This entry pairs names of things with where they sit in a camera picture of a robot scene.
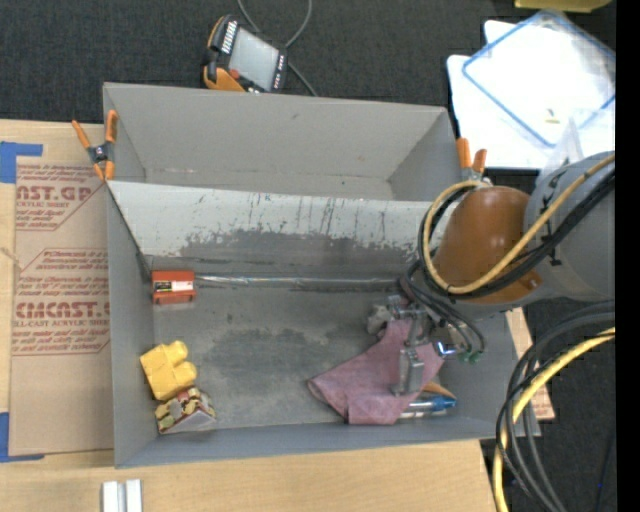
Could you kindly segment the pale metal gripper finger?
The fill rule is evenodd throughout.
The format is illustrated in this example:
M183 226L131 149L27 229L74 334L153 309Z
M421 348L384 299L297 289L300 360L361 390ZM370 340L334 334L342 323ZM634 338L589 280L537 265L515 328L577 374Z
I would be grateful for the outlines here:
M399 354L398 381L391 386L394 396L417 393L422 387L424 361L415 348L404 348Z
M374 304L367 316L367 333L383 333L386 330L387 325L396 318L396 306L389 304Z

